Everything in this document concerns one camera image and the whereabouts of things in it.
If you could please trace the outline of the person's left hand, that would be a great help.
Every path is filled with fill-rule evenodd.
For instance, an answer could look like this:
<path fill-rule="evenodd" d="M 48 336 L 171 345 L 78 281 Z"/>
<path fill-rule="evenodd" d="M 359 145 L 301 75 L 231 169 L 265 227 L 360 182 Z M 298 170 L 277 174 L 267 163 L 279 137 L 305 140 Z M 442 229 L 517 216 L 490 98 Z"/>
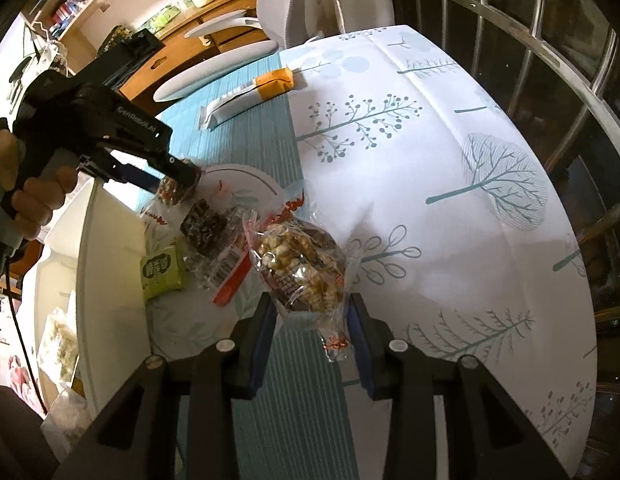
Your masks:
<path fill-rule="evenodd" d="M 7 129 L 0 129 L 0 185 L 12 191 L 16 184 L 19 167 L 17 138 Z M 34 240 L 42 226 L 52 220 L 52 214 L 60 209 L 68 194 L 78 184 L 78 171 L 67 166 L 60 167 L 50 179 L 29 178 L 11 199 L 16 211 L 14 224 L 26 240 Z"/>

